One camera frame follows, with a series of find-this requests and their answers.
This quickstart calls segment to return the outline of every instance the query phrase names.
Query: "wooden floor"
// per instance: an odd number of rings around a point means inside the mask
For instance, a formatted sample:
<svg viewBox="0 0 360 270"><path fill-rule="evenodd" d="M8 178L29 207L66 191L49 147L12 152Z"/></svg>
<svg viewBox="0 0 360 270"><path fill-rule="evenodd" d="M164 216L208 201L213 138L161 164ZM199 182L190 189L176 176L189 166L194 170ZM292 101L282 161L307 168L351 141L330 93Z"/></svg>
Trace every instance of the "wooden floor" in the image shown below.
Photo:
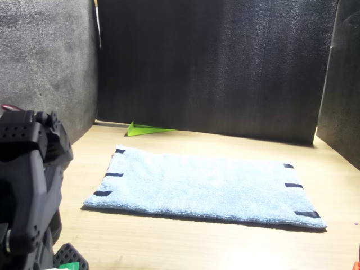
<svg viewBox="0 0 360 270"><path fill-rule="evenodd" d="M360 172L319 138L313 147L196 132L125 137L126 125L94 125L73 146L62 185L62 234L94 269L342 269L359 256ZM288 160L326 232L82 210L117 144L153 153Z"/></svg>

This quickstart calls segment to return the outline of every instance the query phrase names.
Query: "blue towel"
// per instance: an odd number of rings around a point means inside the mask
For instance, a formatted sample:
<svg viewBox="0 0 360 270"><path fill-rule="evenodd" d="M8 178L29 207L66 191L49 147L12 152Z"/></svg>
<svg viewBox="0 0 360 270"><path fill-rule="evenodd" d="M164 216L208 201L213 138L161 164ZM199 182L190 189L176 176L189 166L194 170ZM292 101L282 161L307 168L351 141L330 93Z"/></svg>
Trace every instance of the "blue towel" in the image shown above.
<svg viewBox="0 0 360 270"><path fill-rule="evenodd" d="M95 208L323 229L291 163L157 155L118 146Z"/></svg>

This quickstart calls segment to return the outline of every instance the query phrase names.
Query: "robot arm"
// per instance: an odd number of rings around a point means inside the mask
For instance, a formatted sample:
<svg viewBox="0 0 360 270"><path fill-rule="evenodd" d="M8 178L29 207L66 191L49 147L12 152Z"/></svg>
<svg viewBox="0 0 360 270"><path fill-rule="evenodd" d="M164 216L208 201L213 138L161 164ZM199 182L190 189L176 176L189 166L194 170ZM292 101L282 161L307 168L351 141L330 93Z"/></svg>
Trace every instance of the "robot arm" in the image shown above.
<svg viewBox="0 0 360 270"><path fill-rule="evenodd" d="M61 232L63 170L72 159L55 112L15 110L0 118L0 270L43 270L65 262L55 259L52 246ZM88 269L79 254L73 258Z"/></svg>

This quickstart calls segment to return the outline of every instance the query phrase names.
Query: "black foam wall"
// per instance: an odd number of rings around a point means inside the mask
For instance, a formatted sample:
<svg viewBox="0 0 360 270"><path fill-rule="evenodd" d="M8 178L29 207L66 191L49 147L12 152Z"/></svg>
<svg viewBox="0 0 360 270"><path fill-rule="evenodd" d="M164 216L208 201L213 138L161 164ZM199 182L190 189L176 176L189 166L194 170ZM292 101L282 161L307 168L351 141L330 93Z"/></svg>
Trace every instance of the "black foam wall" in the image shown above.
<svg viewBox="0 0 360 270"><path fill-rule="evenodd" d="M312 143L337 0L99 0L98 119Z"/></svg>
<svg viewBox="0 0 360 270"><path fill-rule="evenodd" d="M317 136L360 169L358 0L339 0Z"/></svg>
<svg viewBox="0 0 360 270"><path fill-rule="evenodd" d="M1 1L0 103L56 110L75 142L96 117L99 46L94 0Z"/></svg>

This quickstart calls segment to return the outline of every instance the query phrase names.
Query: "green object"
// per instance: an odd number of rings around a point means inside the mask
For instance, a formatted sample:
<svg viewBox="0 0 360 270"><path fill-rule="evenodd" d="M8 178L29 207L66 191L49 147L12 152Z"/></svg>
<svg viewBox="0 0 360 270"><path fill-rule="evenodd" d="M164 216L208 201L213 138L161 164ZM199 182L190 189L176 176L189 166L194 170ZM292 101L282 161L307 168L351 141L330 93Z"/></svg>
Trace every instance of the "green object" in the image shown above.
<svg viewBox="0 0 360 270"><path fill-rule="evenodd" d="M134 121L128 127L128 136L136 136L165 131L174 131L175 129L151 127L149 125L135 125Z"/></svg>
<svg viewBox="0 0 360 270"><path fill-rule="evenodd" d="M68 270L79 270L79 266L80 266L80 264L78 262L76 262L76 263L62 264L58 268L59 269L68 269Z"/></svg>

